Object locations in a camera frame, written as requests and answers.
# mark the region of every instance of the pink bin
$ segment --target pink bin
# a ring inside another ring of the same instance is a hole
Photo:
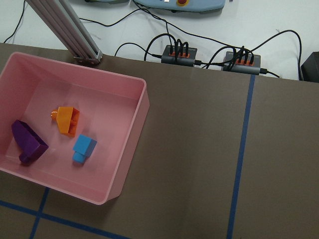
[[[59,106],[80,111],[74,138],[50,118]],[[0,170],[103,204],[122,191],[149,106],[143,79],[14,53],[0,75]],[[30,166],[12,136],[18,119],[49,145]],[[79,134],[97,140],[83,166],[72,161]]]

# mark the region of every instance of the brown table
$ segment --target brown table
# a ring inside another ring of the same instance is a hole
[[[0,70],[15,51],[74,63],[0,44]],[[0,238],[318,238],[319,84],[106,55],[98,68],[148,86],[121,196],[96,206],[0,172]]]

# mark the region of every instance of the blue block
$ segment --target blue block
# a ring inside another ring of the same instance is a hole
[[[84,163],[87,157],[90,157],[97,141],[85,135],[80,134],[78,140],[73,147],[74,155],[73,160],[78,163]]]

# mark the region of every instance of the blue line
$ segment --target blue line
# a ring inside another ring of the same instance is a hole
[[[83,224],[75,223],[75,222],[72,222],[72,221],[69,221],[69,220],[66,220],[66,219],[62,219],[62,218],[58,218],[58,217],[55,217],[55,216],[51,216],[49,214],[43,213],[41,215],[41,217],[43,219],[47,219],[47,220],[50,220],[50,221],[53,221],[53,222],[56,222],[56,223],[64,224],[66,226],[70,226],[70,227],[73,227],[73,228],[81,229],[83,231],[94,233],[94,234],[97,234],[97,235],[100,235],[100,236],[105,236],[105,237],[108,237],[110,239],[129,239],[127,237],[124,237],[124,236],[121,236],[121,235],[118,235],[118,234],[106,232],[106,231],[103,231],[101,229],[97,229],[97,228],[89,227],[89,226],[86,226],[86,225],[83,225]]]
[[[36,218],[34,220],[34,224],[33,224],[32,231],[31,231],[29,239],[33,239],[34,238],[35,232],[36,232],[36,230],[38,228],[38,225],[39,225],[40,217],[41,217],[41,214],[42,214],[46,199],[47,199],[48,194],[49,194],[49,190],[50,190],[49,188],[45,188],[45,190],[44,190],[43,197],[42,197],[42,200],[41,200],[41,203],[40,203],[40,207],[39,207],[39,210],[38,210],[38,212],[36,214]]]
[[[22,213],[27,213],[27,214],[30,214],[30,215],[33,215],[33,216],[36,216],[36,214],[38,213],[35,210],[24,208],[24,207],[21,207],[21,206],[12,204],[12,203],[7,203],[7,202],[2,201],[2,200],[0,200],[0,206],[4,206],[6,208],[10,208],[10,209],[22,212]]]
[[[244,152],[245,152],[245,146],[246,146],[249,115],[250,115],[251,102],[253,98],[254,85],[255,85],[255,75],[251,75],[249,88],[248,88],[248,94],[247,94],[243,129],[242,129],[241,139],[240,139],[238,161],[237,161],[237,168],[236,168],[235,182],[234,182],[234,189],[233,189],[233,197],[232,197],[231,206],[230,206],[227,239],[233,238],[236,207],[237,207],[237,200],[238,200],[238,193],[239,193],[239,184],[240,184],[240,178],[241,178],[241,170],[242,170],[243,161],[244,161]]]

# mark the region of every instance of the blue object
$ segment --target blue object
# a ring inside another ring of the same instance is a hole
[[[85,135],[80,134],[78,140],[73,147],[74,155],[73,160],[78,163],[84,163],[87,157],[90,157],[97,141]]]
[[[223,8],[225,0],[136,0],[139,4],[154,8],[164,8],[175,11],[210,11]]]

